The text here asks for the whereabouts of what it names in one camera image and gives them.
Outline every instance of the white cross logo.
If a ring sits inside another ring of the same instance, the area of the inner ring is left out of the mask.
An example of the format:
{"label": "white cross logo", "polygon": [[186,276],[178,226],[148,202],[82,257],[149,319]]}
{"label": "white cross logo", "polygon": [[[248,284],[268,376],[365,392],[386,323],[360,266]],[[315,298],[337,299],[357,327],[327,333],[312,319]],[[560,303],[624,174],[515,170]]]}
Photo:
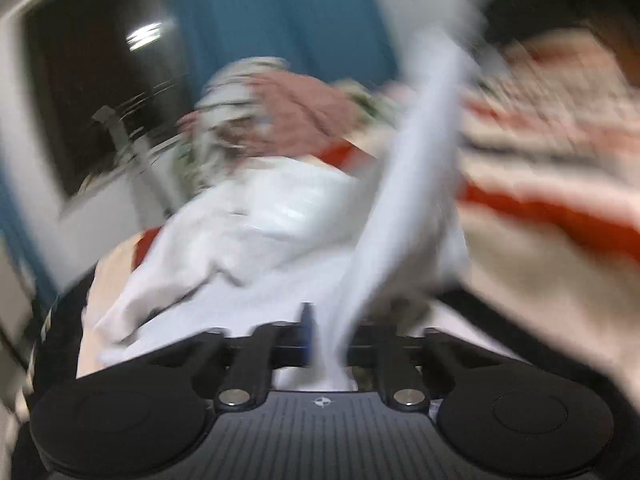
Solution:
{"label": "white cross logo", "polygon": [[314,400],[314,404],[318,408],[324,408],[325,406],[331,404],[331,399],[327,399],[326,397],[318,397],[316,400]]}

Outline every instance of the gray grooved surface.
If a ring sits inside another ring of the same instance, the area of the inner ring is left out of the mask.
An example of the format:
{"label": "gray grooved surface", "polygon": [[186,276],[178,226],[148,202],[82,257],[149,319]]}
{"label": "gray grooved surface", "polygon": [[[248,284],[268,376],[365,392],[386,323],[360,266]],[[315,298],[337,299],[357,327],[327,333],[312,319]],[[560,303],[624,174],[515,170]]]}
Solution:
{"label": "gray grooved surface", "polygon": [[428,417],[395,412],[377,393],[271,392],[255,410],[220,416],[190,457],[145,480],[498,478],[453,453]]}

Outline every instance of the blue curtain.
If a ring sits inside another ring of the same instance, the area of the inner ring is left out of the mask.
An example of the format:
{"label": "blue curtain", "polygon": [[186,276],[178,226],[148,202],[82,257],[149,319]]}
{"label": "blue curtain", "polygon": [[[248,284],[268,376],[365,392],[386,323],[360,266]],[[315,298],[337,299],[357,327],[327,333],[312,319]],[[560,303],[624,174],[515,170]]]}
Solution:
{"label": "blue curtain", "polygon": [[43,312],[48,311],[56,301],[58,292],[47,269],[40,260],[38,251],[24,229],[24,223],[11,194],[4,171],[0,166],[0,232],[4,237],[9,257],[16,272],[20,264],[26,264],[36,280],[36,297]]}
{"label": "blue curtain", "polygon": [[375,0],[173,0],[194,89],[227,63],[279,56],[293,72],[372,86],[396,76]]}

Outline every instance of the dark window glass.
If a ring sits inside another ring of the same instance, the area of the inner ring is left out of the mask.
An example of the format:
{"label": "dark window glass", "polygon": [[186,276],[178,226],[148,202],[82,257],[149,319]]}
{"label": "dark window glass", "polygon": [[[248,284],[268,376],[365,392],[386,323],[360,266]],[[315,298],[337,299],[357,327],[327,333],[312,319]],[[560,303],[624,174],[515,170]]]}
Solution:
{"label": "dark window glass", "polygon": [[69,195],[113,166],[104,105],[131,136],[175,135],[190,110],[177,24],[167,0],[45,0],[26,16],[33,93],[53,163]]}

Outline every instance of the pink cloth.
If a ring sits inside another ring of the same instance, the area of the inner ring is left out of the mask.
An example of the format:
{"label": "pink cloth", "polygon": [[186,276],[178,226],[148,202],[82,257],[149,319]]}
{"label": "pink cloth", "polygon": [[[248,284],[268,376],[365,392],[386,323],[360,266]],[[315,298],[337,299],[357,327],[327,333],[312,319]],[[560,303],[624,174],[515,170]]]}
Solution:
{"label": "pink cloth", "polygon": [[276,71],[252,76],[250,85],[273,125],[268,155],[320,153],[355,127],[350,99],[318,79]]}

